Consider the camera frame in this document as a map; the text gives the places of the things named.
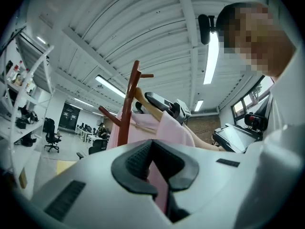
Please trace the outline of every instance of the office worker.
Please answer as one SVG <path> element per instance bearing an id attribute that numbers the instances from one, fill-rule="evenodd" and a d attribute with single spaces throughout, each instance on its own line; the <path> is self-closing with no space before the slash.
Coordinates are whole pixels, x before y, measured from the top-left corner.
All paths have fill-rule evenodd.
<path id="1" fill-rule="evenodd" d="M 221 47 L 233 49 L 247 60 L 253 71 L 269 76 L 275 82 L 270 90 L 273 101 L 264 138 L 285 124 L 305 123 L 303 42 L 295 47 L 269 9 L 257 2 L 225 6 L 216 20 L 216 32 Z M 218 149 L 186 128 L 196 147 Z"/>
<path id="2" fill-rule="evenodd" d="M 103 139 L 106 139 L 106 137 L 107 137 L 107 131 L 106 131 L 105 125 L 103 123 L 101 123 L 99 126 L 98 136 Z"/>

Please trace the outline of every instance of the dark hair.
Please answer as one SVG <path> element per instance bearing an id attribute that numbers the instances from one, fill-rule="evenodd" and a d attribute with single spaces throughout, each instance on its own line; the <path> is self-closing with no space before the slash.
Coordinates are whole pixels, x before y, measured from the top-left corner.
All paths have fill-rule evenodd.
<path id="1" fill-rule="evenodd" d="M 240 21 L 236 18 L 237 8 L 251 8 L 254 6 L 253 2 L 236 2 L 229 4 L 223 8 L 216 20 L 216 32 L 218 40 L 224 43 L 225 48 L 233 48 L 234 40 L 229 39 L 228 30 L 229 25 L 233 24 L 236 30 L 240 28 Z"/>

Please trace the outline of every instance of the fluorescent light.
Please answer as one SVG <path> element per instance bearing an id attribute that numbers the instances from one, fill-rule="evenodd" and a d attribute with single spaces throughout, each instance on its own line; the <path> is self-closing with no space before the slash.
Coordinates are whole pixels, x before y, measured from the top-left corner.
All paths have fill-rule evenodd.
<path id="1" fill-rule="evenodd" d="M 105 80 L 103 77 L 98 75 L 95 78 L 98 82 L 102 83 L 105 87 L 108 87 L 110 90 L 114 91 L 116 94 L 120 95 L 121 97 L 125 98 L 125 93 L 121 90 L 117 89 L 114 85 L 112 85 L 109 81 Z"/>
<path id="2" fill-rule="evenodd" d="M 94 107 L 92 104 L 88 104 L 88 103 L 86 103 L 86 102 L 84 102 L 84 101 L 82 101 L 82 100 L 79 100 L 78 98 L 74 98 L 76 101 L 78 101 L 78 102 L 81 102 L 81 103 L 83 103 L 83 104 L 86 104 L 86 105 L 89 105 L 90 107 Z"/>
<path id="3" fill-rule="evenodd" d="M 196 108 L 195 108 L 195 112 L 200 110 L 202 104 L 203 104 L 203 100 L 198 100 Z"/>
<path id="4" fill-rule="evenodd" d="M 39 36 L 37 37 L 37 39 L 38 39 L 39 41 L 41 41 L 43 44 L 46 44 L 46 42 L 45 42 L 43 39 L 41 39 Z"/>
<path id="5" fill-rule="evenodd" d="M 94 114 L 96 114 L 96 115 L 100 115 L 100 116 L 103 116 L 102 114 L 99 114 L 99 113 L 96 113 L 96 112 L 92 112 L 92 113 L 94 113 Z"/>
<path id="6" fill-rule="evenodd" d="M 208 52 L 208 62 L 206 64 L 206 70 L 204 75 L 204 81 L 203 84 L 210 84 L 212 82 L 217 59 L 218 59 L 218 53 L 219 53 L 219 45 L 218 45 L 218 37 L 217 34 L 210 32 L 210 43 L 209 43 L 209 52 Z"/>
<path id="7" fill-rule="evenodd" d="M 78 106 L 75 106 L 75 105 L 72 105 L 72 104 L 70 104 L 70 105 L 73 106 L 73 107 L 75 107 L 75 108 L 82 109 L 82 108 L 80 108 L 80 107 L 78 107 Z"/>

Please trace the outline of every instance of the pink shirt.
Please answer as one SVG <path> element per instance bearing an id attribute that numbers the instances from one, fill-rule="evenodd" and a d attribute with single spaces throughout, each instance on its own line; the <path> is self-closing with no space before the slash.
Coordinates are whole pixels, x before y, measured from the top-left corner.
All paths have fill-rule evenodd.
<path id="1" fill-rule="evenodd" d="M 120 119 L 121 115 L 122 112 L 120 111 L 117 118 Z M 159 139 L 175 144 L 195 147 L 191 134 L 167 112 L 163 112 L 160 122 L 158 122 L 150 114 L 132 114 L 130 122 L 142 127 L 154 129 L 157 131 L 157 133 L 153 134 L 145 132 L 131 125 L 129 126 L 128 143 L 134 143 L 147 139 Z M 117 147 L 119 129 L 120 128 L 117 125 L 113 124 L 107 149 Z M 150 165 L 148 179 L 150 183 L 158 190 L 158 196 L 155 200 L 156 204 L 163 212 L 165 212 L 168 186 L 154 162 L 152 162 Z"/>

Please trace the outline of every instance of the black chair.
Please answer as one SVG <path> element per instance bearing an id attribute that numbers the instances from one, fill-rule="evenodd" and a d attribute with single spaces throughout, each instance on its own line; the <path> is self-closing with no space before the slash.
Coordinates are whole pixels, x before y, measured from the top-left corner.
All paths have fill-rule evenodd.
<path id="1" fill-rule="evenodd" d="M 50 147 L 48 152 L 50 152 L 50 150 L 54 148 L 57 150 L 57 153 L 59 153 L 59 147 L 54 144 L 61 142 L 61 140 L 55 137 L 54 129 L 55 129 L 54 121 L 52 119 L 48 119 L 46 123 L 46 130 L 47 130 L 46 140 L 50 145 L 45 145 L 44 147 Z"/>
<path id="2" fill-rule="evenodd" d="M 88 150 L 89 155 L 106 150 L 107 143 L 108 143 L 108 140 L 106 140 L 106 139 L 94 140 L 93 146 L 89 147 L 89 150 Z M 76 154 L 80 159 L 84 158 L 84 156 L 80 152 L 78 152 Z"/>

